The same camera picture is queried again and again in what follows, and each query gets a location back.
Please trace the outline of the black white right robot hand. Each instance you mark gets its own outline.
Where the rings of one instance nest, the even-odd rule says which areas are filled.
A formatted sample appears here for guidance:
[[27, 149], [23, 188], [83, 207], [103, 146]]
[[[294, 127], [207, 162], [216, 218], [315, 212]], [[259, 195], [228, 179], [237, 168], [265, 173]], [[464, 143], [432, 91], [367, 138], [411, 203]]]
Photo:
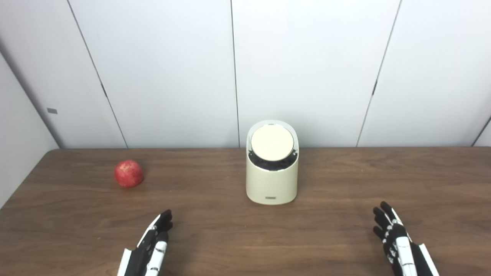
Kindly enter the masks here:
[[424, 243], [414, 243], [400, 217], [386, 201], [373, 208], [374, 234], [395, 276], [438, 276], [440, 273]]

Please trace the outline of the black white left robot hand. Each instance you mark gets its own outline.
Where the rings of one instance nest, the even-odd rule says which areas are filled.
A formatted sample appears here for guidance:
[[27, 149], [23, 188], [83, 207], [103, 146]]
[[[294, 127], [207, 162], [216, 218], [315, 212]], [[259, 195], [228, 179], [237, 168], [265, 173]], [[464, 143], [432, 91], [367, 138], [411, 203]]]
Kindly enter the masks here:
[[135, 249], [125, 249], [118, 268], [118, 276], [158, 276], [169, 243], [172, 229], [170, 209], [160, 213], [146, 228]]

